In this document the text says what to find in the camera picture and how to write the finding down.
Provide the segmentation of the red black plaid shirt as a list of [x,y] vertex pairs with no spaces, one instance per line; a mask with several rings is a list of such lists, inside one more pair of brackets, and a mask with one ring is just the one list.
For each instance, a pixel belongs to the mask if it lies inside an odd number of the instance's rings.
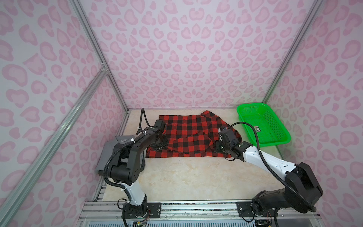
[[149,147],[147,158],[231,158],[216,151],[219,130],[229,124],[211,111],[199,115],[160,115],[159,119],[166,123],[163,135],[168,139],[168,146],[161,150]]

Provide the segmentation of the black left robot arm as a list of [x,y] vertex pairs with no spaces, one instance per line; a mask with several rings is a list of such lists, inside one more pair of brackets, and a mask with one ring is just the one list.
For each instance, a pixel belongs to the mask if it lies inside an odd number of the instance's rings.
[[167,147],[164,130],[147,127],[136,136],[116,137],[112,145],[111,155],[103,170],[104,181],[124,191],[129,205],[142,206],[147,202],[147,196],[139,185],[138,177],[146,157],[145,150],[149,147]]

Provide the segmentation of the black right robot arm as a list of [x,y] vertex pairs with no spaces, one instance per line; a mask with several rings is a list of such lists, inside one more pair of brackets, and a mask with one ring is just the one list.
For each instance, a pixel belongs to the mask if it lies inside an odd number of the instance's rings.
[[283,188],[261,191],[251,200],[251,211],[262,216],[270,210],[292,208],[299,213],[316,212],[316,203],[323,196],[323,190],[306,163],[295,164],[278,159],[259,146],[249,142],[217,141],[216,152],[230,155],[233,159],[255,165],[272,174]]

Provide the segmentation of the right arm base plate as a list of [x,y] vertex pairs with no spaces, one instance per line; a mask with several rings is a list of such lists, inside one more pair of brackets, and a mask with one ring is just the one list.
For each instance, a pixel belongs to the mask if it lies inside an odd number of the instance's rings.
[[252,201],[238,201],[236,207],[240,218],[273,216],[275,211],[275,208],[266,210]]

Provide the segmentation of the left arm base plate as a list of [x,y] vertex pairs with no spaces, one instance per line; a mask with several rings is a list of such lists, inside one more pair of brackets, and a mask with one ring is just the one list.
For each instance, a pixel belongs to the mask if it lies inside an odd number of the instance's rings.
[[130,205],[126,203],[123,205],[122,218],[125,219],[146,219],[146,218],[160,218],[161,216],[161,203],[144,203],[140,206]]

